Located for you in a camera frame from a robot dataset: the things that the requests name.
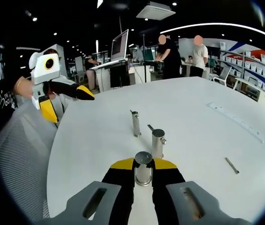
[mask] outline black ceiling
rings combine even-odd
[[[141,32],[149,30],[145,36],[146,45],[155,44],[163,30],[196,23],[236,23],[247,25],[265,32],[263,21],[254,11],[253,3],[260,6],[265,16],[265,0],[154,0],[169,5],[175,15],[163,21],[145,21],[136,18],[147,4],[146,0],[104,0],[97,9],[97,0],[52,2],[24,2],[0,4],[0,29],[12,36],[17,46],[45,49],[53,44],[64,47],[65,58],[73,59],[80,51],[95,52],[95,40],[99,40],[99,50],[109,50],[112,38],[122,30],[129,32],[129,44],[142,42]],[[25,14],[28,10],[32,16]],[[201,26],[171,32],[172,38],[192,38],[196,34],[204,38],[225,38],[242,41],[265,49],[265,35],[255,31],[231,26]],[[21,58],[27,63],[31,51]]]

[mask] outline metal peg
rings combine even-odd
[[[154,129],[148,124],[148,127],[152,131],[152,149],[151,154],[153,158],[163,158],[163,146],[167,143],[165,132],[162,129]]]
[[[135,156],[135,182],[140,186],[147,186],[152,180],[152,155],[140,151]]]
[[[141,130],[140,130],[140,123],[139,123],[139,117],[138,117],[138,112],[130,110],[131,115],[132,115],[132,124],[133,124],[133,135],[135,137],[139,137],[142,135]]]

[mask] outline person's hand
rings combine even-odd
[[[20,77],[15,83],[14,92],[24,98],[32,97],[32,82],[24,77]]]

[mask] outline white chair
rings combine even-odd
[[[225,68],[223,68],[222,71],[221,71],[220,76],[219,76],[219,77],[214,77],[214,78],[212,79],[212,81],[216,81],[216,80],[218,80],[219,83],[222,82],[222,83],[224,83],[225,86],[227,86],[227,85],[226,85],[226,80],[227,80],[227,77],[228,77],[228,75],[229,75],[229,73],[230,73],[231,68],[232,68],[232,67],[225,67]]]
[[[46,179],[57,128],[31,101],[15,110],[0,132],[0,173],[11,197],[31,222],[49,217]]]

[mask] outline curved light strip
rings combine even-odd
[[[258,29],[255,29],[253,27],[248,27],[248,26],[234,24],[234,23],[225,23],[225,22],[224,23],[223,22],[221,22],[221,23],[219,23],[219,22],[214,22],[214,23],[213,22],[207,22],[207,23],[198,23],[198,24],[193,24],[193,25],[186,25],[186,26],[176,27],[173,29],[162,31],[160,34],[167,33],[167,32],[174,31],[174,30],[183,29],[183,28],[188,28],[188,27],[208,26],[208,25],[225,25],[225,26],[242,27],[242,28],[253,30],[253,31],[256,31],[258,33],[265,35],[265,32],[258,30]]]

